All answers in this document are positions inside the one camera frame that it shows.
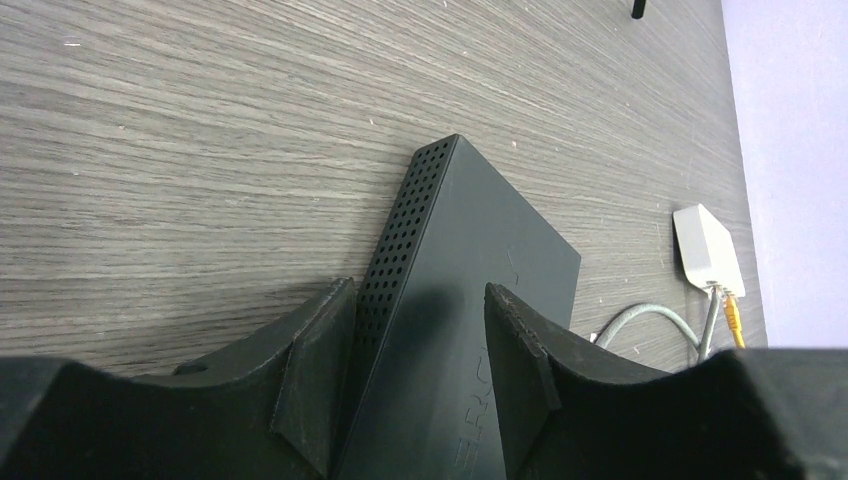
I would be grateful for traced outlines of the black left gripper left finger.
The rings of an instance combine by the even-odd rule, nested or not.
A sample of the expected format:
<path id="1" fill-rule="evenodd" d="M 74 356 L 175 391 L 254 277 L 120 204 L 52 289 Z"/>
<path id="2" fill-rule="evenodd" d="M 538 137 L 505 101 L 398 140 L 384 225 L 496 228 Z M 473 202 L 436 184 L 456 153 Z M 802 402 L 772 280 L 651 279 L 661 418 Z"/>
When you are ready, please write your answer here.
<path id="1" fill-rule="evenodd" d="M 355 323 L 337 279 L 168 375 L 67 358 L 1 361 L 5 479 L 327 479 Z"/>

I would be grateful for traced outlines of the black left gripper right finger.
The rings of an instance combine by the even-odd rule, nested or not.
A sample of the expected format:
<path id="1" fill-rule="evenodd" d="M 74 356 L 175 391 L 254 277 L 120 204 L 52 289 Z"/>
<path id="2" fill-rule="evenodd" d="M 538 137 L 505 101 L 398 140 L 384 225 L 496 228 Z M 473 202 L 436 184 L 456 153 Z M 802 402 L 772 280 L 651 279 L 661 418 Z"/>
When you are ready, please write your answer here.
<path id="1" fill-rule="evenodd" d="M 511 479 L 843 479 L 847 354 L 724 350 L 674 374 L 613 354 L 485 289 Z"/>

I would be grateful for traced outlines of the dark grey foam pad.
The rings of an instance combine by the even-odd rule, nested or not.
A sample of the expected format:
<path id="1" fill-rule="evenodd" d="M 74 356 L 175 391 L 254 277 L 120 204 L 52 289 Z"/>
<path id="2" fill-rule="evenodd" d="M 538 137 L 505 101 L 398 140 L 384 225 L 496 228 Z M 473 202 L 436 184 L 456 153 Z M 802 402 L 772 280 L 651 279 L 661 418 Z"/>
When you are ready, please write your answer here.
<path id="1" fill-rule="evenodd" d="M 464 136 L 416 150 L 355 299 L 334 477 L 504 478 L 485 288 L 568 326 L 580 264 Z"/>

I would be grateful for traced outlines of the white network switch box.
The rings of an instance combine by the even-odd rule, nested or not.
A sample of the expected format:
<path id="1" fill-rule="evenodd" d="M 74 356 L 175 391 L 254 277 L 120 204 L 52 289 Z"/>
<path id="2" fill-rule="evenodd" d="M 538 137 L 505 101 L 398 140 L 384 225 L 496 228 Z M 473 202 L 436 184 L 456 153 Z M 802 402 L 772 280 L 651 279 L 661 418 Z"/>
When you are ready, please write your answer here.
<path id="1" fill-rule="evenodd" d="M 714 287 L 742 298 L 746 289 L 729 230 L 703 204 L 672 213 L 687 281 L 709 293 Z"/>

